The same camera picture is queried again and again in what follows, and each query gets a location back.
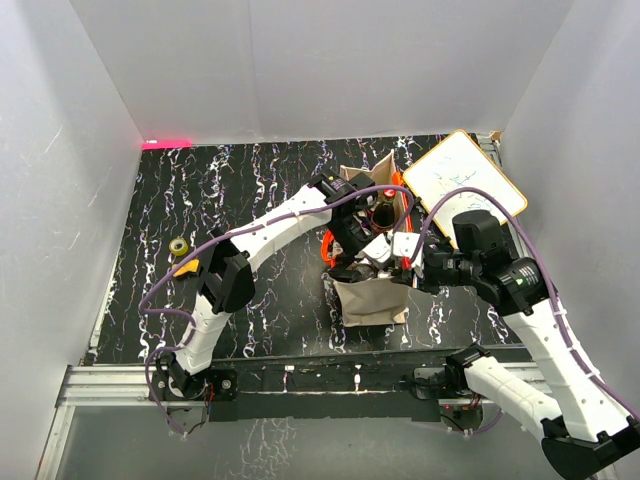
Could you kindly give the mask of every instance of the yellow tape roll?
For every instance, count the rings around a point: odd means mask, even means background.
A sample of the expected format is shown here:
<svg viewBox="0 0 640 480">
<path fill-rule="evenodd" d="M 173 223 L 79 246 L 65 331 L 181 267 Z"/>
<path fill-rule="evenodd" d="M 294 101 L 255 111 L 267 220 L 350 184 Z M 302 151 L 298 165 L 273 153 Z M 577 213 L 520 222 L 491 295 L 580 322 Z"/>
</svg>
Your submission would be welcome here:
<svg viewBox="0 0 640 480">
<path fill-rule="evenodd" d="M 187 245 L 187 241 L 182 237 L 174 238 L 169 242 L 169 251 L 176 257 L 181 257 L 189 251 L 189 245 Z"/>
</svg>

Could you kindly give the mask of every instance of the whiteboard with yellow border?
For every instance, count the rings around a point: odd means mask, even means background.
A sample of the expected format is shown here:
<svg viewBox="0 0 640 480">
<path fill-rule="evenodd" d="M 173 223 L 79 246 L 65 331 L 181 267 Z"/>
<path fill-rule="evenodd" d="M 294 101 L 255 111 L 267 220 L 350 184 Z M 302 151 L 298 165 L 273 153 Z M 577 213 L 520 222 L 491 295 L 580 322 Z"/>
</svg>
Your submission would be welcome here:
<svg viewBox="0 0 640 480">
<path fill-rule="evenodd" d="M 447 193 L 460 187 L 484 190 L 500 202 L 512 215 L 527 208 L 527 199 L 494 165 L 486 153 L 464 130 L 456 130 L 411 165 L 403 174 L 407 186 L 420 197 L 430 212 Z M 434 221 L 457 248 L 452 219 L 468 210 L 489 210 L 500 223 L 506 217 L 489 200 L 475 193 L 461 193 L 445 203 Z"/>
</svg>

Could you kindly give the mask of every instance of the black marble table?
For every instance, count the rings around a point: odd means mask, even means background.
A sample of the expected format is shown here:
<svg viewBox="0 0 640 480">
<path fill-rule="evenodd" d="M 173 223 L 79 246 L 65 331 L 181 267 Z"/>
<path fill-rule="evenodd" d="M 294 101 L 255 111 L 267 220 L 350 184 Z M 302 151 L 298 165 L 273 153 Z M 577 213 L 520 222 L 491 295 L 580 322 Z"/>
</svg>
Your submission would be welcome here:
<svg viewBox="0 0 640 480">
<path fill-rule="evenodd" d="M 183 319 L 141 315 L 143 294 L 168 271 L 168 244 L 191 248 L 214 227 L 235 228 L 293 195 L 324 166 L 372 167 L 395 149 L 407 168 L 443 136 L 221 145 L 146 151 L 135 183 L 97 351 L 85 363 L 141 363 L 160 343 L 175 345 Z M 412 292 L 407 323 L 345 328 L 336 296 L 321 279 L 323 229 L 297 239 L 256 274 L 256 295 L 235 313 L 214 357 L 313 355 L 370 350 L 450 348 L 472 341 L 519 342 L 501 318 L 469 288 Z M 190 310 L 196 279 L 170 283 L 155 305 Z"/>
</svg>

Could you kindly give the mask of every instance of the gray wall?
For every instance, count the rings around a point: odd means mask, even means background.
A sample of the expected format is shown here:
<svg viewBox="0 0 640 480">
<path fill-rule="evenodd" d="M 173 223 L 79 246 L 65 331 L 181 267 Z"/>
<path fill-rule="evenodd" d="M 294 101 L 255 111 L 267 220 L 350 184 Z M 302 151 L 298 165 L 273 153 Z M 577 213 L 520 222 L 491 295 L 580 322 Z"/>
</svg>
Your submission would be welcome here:
<svg viewBox="0 0 640 480">
<path fill-rule="evenodd" d="M 503 135 L 522 215 L 604 378 L 640 406 L 640 4 L 577 1 Z M 640 453 L 621 464 L 638 478 Z"/>
<path fill-rule="evenodd" d="M 0 9 L 0 476 L 17 479 L 86 348 L 141 138 L 68 2 Z"/>
<path fill-rule="evenodd" d="M 501 130 L 572 0 L 71 0 L 146 139 Z"/>
</svg>

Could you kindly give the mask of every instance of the brown bottle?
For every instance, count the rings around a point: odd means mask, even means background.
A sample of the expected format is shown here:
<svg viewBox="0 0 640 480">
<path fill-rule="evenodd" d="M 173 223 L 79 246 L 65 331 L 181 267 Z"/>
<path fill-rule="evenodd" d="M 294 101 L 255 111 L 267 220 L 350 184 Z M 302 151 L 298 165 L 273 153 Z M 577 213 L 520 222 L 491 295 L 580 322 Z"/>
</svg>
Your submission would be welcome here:
<svg viewBox="0 0 640 480">
<path fill-rule="evenodd" d="M 373 214 L 371 215 L 371 226 L 374 232 L 386 232 L 387 230 L 391 230 L 395 225 L 396 210 L 393 208 L 395 198 L 395 190 L 383 190 L 382 197 L 373 209 Z"/>
</svg>

